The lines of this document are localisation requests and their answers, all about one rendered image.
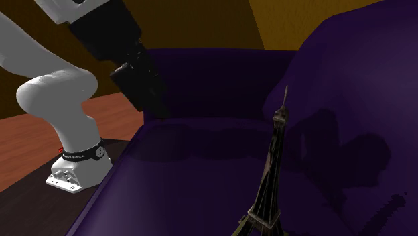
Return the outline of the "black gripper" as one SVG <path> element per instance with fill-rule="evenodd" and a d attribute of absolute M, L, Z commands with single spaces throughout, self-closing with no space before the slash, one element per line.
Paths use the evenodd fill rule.
<path fill-rule="evenodd" d="M 122 0 L 104 3 L 68 28 L 97 60 L 124 63 L 110 78 L 136 110 L 169 117 L 161 100 L 165 85 L 140 41 L 140 27 Z"/>

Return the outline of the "purple sofa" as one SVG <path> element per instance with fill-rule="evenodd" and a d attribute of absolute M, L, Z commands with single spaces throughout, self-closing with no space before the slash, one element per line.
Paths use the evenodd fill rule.
<path fill-rule="evenodd" d="M 231 236 L 290 112 L 291 236 L 418 236 L 418 0 L 323 21 L 297 51 L 151 51 L 171 117 L 144 125 L 66 236 Z"/>

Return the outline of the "dark tower figure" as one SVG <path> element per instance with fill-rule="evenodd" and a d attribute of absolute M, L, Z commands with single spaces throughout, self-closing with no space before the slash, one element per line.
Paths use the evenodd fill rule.
<path fill-rule="evenodd" d="M 289 110 L 285 103 L 273 116 L 273 135 L 254 204 L 239 221 L 239 226 L 231 236 L 249 236 L 256 229 L 261 236 L 285 236 L 277 206 L 278 183 L 283 153 L 285 128 Z"/>

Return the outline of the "dark robot stand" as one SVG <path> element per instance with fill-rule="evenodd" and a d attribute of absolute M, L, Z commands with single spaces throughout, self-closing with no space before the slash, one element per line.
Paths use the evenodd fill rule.
<path fill-rule="evenodd" d="M 47 185 L 57 159 L 0 192 L 0 236 L 65 236 L 96 187 L 72 194 Z"/>

